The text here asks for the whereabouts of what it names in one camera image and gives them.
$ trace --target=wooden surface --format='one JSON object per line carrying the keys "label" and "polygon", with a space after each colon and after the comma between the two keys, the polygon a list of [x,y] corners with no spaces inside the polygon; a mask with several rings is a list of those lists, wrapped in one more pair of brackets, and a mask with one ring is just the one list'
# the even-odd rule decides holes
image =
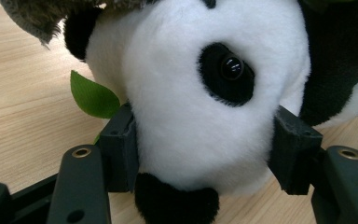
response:
{"label": "wooden surface", "polygon": [[[16,192],[55,174],[62,154],[91,143],[103,127],[72,99],[71,69],[88,67],[54,39],[50,50],[21,30],[0,7],[0,182]],[[358,119],[321,130],[324,147],[358,148]],[[144,223],[128,193],[111,194],[115,223]],[[315,223],[310,196],[287,196],[276,180],[253,196],[223,197],[216,223]]]}

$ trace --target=black eye patch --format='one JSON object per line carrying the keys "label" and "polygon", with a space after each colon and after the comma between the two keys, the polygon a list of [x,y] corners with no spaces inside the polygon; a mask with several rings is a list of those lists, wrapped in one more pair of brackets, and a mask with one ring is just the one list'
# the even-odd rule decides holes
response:
{"label": "black eye patch", "polygon": [[203,49],[199,64],[203,84],[216,100],[240,106],[252,99],[254,71],[223,44],[214,43]]}

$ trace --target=stuffed panda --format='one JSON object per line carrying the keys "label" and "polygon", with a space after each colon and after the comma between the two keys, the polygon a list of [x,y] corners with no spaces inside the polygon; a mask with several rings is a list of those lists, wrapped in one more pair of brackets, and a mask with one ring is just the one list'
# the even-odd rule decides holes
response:
{"label": "stuffed panda", "polygon": [[263,186],[279,105],[321,127],[358,116],[358,2],[123,2],[53,14],[67,15],[69,51],[131,103],[147,223],[211,223],[219,195]]}

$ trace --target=black fur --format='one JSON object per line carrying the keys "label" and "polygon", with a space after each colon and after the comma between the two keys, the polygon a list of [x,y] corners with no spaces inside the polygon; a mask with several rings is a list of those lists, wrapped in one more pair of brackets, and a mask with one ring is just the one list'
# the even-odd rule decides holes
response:
{"label": "black fur", "polygon": [[136,179],[135,203],[149,224],[209,224],[219,210],[214,189],[180,191],[149,174]]}
{"label": "black fur", "polygon": [[94,7],[73,13],[64,22],[66,48],[82,62],[86,60],[86,48],[94,30],[95,22],[102,11],[101,8]]}
{"label": "black fur", "polygon": [[224,78],[221,66],[229,55],[236,57],[223,44],[214,43],[206,47],[199,61],[202,81],[207,91],[217,100],[231,106],[244,105],[253,96],[255,74],[249,65],[243,62],[241,77],[235,80]]}
{"label": "black fur", "polygon": [[316,125],[339,113],[358,83],[358,2],[331,4],[323,14],[302,7],[311,74],[300,117]]}
{"label": "black fur", "polygon": [[153,4],[155,4],[155,3],[157,3],[159,0],[146,0],[146,4],[147,5],[153,5]]}
{"label": "black fur", "polygon": [[216,7],[216,0],[202,0],[207,8],[215,8]]}

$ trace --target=gray fabric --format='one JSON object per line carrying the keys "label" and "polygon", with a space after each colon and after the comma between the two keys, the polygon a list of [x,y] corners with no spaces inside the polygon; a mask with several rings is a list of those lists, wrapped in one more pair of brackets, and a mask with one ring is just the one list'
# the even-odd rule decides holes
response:
{"label": "gray fabric", "polygon": [[46,45],[61,31],[57,24],[71,12],[101,4],[117,10],[143,7],[145,0],[0,0],[0,3],[21,29]]}

